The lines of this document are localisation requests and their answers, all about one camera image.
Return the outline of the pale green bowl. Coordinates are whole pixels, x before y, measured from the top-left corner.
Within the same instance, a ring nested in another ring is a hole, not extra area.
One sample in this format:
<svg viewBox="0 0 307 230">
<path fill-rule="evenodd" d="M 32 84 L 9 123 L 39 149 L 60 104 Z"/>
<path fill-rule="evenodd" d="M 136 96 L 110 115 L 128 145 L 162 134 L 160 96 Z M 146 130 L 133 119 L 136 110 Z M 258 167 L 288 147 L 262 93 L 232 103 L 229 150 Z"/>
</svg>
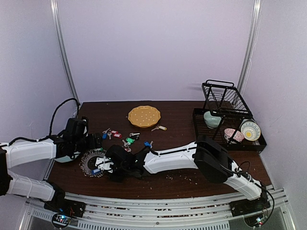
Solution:
<svg viewBox="0 0 307 230">
<path fill-rule="evenodd" d="M 219 126 L 221 122 L 221 117 L 211 115 L 210 111 L 207 111 L 203 115 L 204 122 L 210 129 L 215 129 Z"/>
</svg>

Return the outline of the key with blue tag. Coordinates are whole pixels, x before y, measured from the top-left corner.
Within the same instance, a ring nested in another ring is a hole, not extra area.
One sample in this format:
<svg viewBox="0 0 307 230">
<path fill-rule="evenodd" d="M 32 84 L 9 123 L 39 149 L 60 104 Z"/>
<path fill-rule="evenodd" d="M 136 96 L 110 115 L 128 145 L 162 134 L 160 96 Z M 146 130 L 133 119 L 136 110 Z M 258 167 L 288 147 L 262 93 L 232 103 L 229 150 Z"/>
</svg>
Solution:
<svg viewBox="0 0 307 230">
<path fill-rule="evenodd" d="M 110 128 L 108 128 L 107 130 L 104 130 L 102 132 L 102 140 L 105 140 L 107 138 L 107 134 L 108 134 L 108 131 L 110 130 Z"/>
</svg>

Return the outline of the key with black tag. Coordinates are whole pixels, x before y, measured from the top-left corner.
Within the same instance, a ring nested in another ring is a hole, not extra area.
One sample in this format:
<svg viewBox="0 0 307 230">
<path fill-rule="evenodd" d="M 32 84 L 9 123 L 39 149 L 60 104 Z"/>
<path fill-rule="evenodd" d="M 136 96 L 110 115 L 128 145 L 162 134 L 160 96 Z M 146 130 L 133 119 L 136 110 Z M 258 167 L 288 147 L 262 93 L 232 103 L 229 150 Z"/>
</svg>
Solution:
<svg viewBox="0 0 307 230">
<path fill-rule="evenodd" d="M 133 140 L 138 140 L 140 138 L 140 133 L 130 133 L 130 138 Z"/>
</svg>

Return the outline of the key with red tag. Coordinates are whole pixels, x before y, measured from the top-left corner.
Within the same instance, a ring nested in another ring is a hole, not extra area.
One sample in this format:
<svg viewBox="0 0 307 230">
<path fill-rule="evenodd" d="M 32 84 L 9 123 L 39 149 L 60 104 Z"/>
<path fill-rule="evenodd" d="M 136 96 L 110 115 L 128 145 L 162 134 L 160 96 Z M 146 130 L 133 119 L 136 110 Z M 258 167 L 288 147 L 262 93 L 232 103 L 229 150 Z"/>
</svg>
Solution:
<svg viewBox="0 0 307 230">
<path fill-rule="evenodd" d="M 111 131 L 108 131 L 107 136 L 108 136 L 109 139 L 121 138 L 122 134 L 119 133 L 118 131 L 111 130 Z"/>
</svg>

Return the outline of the pink patterned bowl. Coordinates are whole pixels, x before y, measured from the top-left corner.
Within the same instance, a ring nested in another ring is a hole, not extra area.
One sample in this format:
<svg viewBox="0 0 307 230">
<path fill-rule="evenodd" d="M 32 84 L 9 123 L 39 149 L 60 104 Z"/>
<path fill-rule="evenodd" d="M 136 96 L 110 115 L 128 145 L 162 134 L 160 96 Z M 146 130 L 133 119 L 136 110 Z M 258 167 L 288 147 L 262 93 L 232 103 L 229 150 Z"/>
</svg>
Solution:
<svg viewBox="0 0 307 230">
<path fill-rule="evenodd" d="M 233 138 L 233 140 L 241 142 L 244 140 L 244 135 L 233 128 L 226 128 L 224 130 L 224 138 L 226 141 L 230 141 L 230 138 Z"/>
</svg>

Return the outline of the yellow dotted plate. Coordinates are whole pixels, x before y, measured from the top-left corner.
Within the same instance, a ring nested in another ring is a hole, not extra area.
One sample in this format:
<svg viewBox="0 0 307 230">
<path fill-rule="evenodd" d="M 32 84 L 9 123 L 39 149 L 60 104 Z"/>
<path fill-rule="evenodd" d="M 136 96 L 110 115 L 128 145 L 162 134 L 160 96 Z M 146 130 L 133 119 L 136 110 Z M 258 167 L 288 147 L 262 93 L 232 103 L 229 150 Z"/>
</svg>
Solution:
<svg viewBox="0 0 307 230">
<path fill-rule="evenodd" d="M 130 123 L 139 128 L 153 127 L 160 119 L 160 111 L 149 105 L 135 107 L 128 113 Z"/>
</svg>

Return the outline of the light blue plate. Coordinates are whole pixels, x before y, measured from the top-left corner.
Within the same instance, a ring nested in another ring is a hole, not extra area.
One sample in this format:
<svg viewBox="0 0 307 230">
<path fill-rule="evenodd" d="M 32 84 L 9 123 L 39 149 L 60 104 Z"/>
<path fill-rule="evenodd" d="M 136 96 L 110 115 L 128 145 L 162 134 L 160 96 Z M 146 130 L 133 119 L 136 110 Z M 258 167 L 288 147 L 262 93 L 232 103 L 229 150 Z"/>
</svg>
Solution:
<svg viewBox="0 0 307 230">
<path fill-rule="evenodd" d="M 65 149 L 56 149 L 52 152 L 52 158 L 59 163 L 68 163 L 76 160 L 80 156 L 80 152 L 66 151 Z"/>
</svg>

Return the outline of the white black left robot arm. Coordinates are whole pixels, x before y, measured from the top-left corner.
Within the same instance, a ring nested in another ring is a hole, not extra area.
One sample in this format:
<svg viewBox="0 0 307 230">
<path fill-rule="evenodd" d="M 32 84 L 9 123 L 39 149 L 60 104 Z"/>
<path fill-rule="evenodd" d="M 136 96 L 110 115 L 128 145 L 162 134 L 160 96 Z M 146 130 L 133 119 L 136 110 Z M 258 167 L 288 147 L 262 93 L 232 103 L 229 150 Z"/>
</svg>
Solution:
<svg viewBox="0 0 307 230">
<path fill-rule="evenodd" d="M 9 169 L 38 160 L 55 160 L 68 163 L 82 156 L 86 151 L 102 146 L 99 133 L 88 133 L 88 120 L 70 118 L 66 128 L 57 135 L 49 134 L 41 139 L 17 137 L 0 146 L 0 194 L 13 194 L 37 198 L 48 208 L 59 213 L 71 206 L 65 199 L 65 192 L 54 183 L 39 181 L 10 172 Z"/>
</svg>

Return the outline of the right aluminium corner post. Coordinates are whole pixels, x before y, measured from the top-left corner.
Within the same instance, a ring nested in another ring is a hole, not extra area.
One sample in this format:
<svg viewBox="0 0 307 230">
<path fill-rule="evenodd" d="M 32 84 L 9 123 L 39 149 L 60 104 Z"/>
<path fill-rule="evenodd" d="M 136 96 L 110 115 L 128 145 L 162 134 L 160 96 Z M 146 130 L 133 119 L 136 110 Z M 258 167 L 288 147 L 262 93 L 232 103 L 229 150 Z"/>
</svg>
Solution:
<svg viewBox="0 0 307 230">
<path fill-rule="evenodd" d="M 247 47 L 237 84 L 238 91 L 241 95 L 244 94 L 252 65 L 252 55 L 258 38 L 261 7 L 262 0 L 254 0 Z"/>
</svg>

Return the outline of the key with yellow tag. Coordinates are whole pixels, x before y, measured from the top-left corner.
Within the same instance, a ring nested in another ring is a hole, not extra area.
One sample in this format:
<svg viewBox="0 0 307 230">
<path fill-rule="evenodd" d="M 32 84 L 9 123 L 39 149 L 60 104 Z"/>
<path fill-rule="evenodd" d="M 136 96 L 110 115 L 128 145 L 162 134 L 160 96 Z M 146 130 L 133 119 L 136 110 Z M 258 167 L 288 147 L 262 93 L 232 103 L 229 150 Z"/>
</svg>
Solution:
<svg viewBox="0 0 307 230">
<path fill-rule="evenodd" d="M 158 125 L 158 126 L 156 126 L 155 128 L 153 128 L 151 131 L 155 131 L 155 130 L 163 130 L 163 131 L 166 131 L 166 130 L 167 130 L 167 128 L 166 128 L 166 127 L 164 127 L 164 126 L 160 126 L 160 125 Z"/>
</svg>

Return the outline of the aluminium corner post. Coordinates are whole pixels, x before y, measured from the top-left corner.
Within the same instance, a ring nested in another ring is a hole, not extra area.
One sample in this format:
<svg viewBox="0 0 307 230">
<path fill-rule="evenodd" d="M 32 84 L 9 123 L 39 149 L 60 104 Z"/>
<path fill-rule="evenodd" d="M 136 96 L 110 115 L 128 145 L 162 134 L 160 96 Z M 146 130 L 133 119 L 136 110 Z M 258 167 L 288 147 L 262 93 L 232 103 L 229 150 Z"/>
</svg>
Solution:
<svg viewBox="0 0 307 230">
<path fill-rule="evenodd" d="M 65 47 L 65 43 L 64 43 L 63 32 L 62 32 L 62 28 L 61 28 L 58 1 L 57 0 L 51 0 L 50 6 L 51 6 L 51 13 L 52 13 L 52 17 L 53 17 L 53 22 L 54 22 L 56 34 L 57 34 L 57 40 L 58 40 L 59 50 L 60 50 L 60 57 L 61 57 L 61 61 L 62 61 L 62 64 L 63 64 L 64 73 L 65 73 L 66 79 L 68 81 L 68 86 L 69 86 L 70 92 L 71 92 L 73 98 L 75 98 L 77 100 L 76 104 L 79 106 L 80 101 L 79 101 L 77 91 L 76 91 L 76 87 L 75 87 L 75 84 L 74 84 L 74 81 L 73 81 L 73 78 L 72 78 L 69 60 L 68 60 L 66 47 Z"/>
<path fill-rule="evenodd" d="M 261 7 L 262 0 L 254 0 L 247 47 L 237 84 L 238 91 L 241 95 L 244 94 L 252 65 L 252 55 L 258 38 Z"/>
</svg>

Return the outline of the left aluminium corner post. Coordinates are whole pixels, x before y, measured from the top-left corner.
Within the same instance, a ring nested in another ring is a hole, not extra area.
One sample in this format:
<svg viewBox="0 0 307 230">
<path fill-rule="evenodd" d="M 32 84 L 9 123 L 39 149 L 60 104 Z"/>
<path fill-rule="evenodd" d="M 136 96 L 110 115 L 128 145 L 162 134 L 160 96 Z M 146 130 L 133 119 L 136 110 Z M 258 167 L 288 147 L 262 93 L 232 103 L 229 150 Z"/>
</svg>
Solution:
<svg viewBox="0 0 307 230">
<path fill-rule="evenodd" d="M 73 81 L 73 78 L 72 78 L 69 60 L 68 60 L 66 47 L 65 47 L 65 43 L 64 43 L 63 32 L 62 32 L 62 28 L 61 28 L 58 1 L 57 0 L 51 0 L 50 6 L 51 6 L 51 13 L 52 13 L 52 17 L 53 17 L 53 22 L 54 22 L 56 34 L 57 34 L 57 40 L 58 40 L 59 50 L 60 50 L 60 57 L 61 57 L 61 61 L 62 61 L 62 64 L 63 64 L 64 73 L 65 73 L 66 79 L 68 81 L 68 86 L 69 86 L 70 92 L 71 92 L 73 98 L 75 98 L 77 100 L 76 104 L 79 106 L 80 101 L 79 101 L 77 91 L 76 91 L 76 87 L 75 87 L 75 84 L 74 84 L 74 81 Z"/>
</svg>

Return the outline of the key with light-blue tag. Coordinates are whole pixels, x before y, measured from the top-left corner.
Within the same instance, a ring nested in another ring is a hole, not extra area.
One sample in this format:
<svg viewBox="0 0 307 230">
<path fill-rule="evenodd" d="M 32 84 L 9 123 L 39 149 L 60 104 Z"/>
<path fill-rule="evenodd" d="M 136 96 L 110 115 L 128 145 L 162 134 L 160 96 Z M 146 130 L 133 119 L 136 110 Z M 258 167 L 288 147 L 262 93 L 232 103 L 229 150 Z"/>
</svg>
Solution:
<svg viewBox="0 0 307 230">
<path fill-rule="evenodd" d="M 150 141 L 150 142 L 145 141 L 145 142 L 144 142 L 144 146 L 146 146 L 146 147 L 148 147 L 148 148 L 152 148 L 152 145 L 153 145 L 153 141 Z"/>
</svg>

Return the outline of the key with green tag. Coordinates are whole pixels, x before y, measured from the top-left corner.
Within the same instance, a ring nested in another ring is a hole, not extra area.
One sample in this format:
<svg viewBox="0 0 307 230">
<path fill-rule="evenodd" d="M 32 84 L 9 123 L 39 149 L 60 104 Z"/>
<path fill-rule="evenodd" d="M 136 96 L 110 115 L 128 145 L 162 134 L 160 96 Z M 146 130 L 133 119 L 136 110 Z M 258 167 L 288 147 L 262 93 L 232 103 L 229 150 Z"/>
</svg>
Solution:
<svg viewBox="0 0 307 230">
<path fill-rule="evenodd" d="M 122 142 L 123 142 L 123 146 L 124 147 L 129 147 L 131 144 L 134 143 L 134 139 L 132 138 L 126 138 L 126 139 L 123 139 Z"/>
</svg>

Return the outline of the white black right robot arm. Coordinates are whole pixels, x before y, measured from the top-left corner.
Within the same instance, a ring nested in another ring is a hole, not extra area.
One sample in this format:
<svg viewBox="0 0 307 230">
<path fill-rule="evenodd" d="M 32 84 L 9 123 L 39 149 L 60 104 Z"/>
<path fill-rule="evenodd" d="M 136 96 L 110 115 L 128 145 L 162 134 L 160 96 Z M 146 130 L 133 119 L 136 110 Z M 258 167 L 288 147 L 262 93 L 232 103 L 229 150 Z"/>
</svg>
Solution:
<svg viewBox="0 0 307 230">
<path fill-rule="evenodd" d="M 105 153 L 103 169 L 112 174 L 114 181 L 121 181 L 125 175 L 142 178 L 164 171 L 198 169 L 209 182 L 226 184 L 243 194 L 249 211 L 257 211 L 268 199 L 265 186 L 207 136 L 166 150 L 153 150 L 152 145 L 145 142 L 144 148 L 136 154 L 113 145 Z"/>
</svg>

